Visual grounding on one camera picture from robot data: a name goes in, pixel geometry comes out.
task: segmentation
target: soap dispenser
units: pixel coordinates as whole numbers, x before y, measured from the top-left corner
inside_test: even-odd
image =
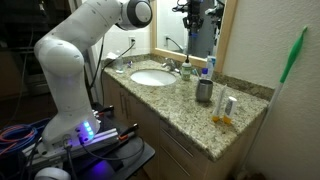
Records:
[[[190,80],[190,74],[191,74],[191,63],[189,61],[189,55],[187,55],[187,59],[184,63],[182,63],[181,66],[181,78],[184,81]]]

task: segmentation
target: yellow item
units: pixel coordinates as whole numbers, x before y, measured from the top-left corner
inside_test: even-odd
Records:
[[[231,124],[231,119],[228,116],[223,116],[223,122],[226,124]]]
[[[219,121],[219,116],[212,116],[212,121],[213,122],[218,122]]]

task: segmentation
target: metal cup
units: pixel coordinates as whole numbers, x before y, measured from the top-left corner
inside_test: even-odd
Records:
[[[208,79],[199,79],[196,89],[196,99],[199,102],[208,102],[212,96],[213,82]]]

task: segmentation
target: faucet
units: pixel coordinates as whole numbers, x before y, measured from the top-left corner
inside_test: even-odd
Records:
[[[177,73],[180,73],[180,70],[177,68],[176,63],[171,58],[165,58],[165,63],[161,65],[161,67],[169,67],[169,71],[175,71]]]

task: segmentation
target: white container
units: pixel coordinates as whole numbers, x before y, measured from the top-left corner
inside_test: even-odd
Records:
[[[181,66],[181,78],[184,81],[190,80],[191,75],[191,63],[189,62],[189,57],[187,57],[186,61],[182,63]]]
[[[216,57],[208,56],[207,57],[207,66],[206,66],[206,68],[208,68],[208,76],[207,76],[208,79],[212,79],[215,64],[216,64]]]
[[[224,111],[223,122],[231,124],[233,115],[237,109],[237,99],[229,96],[226,109]]]

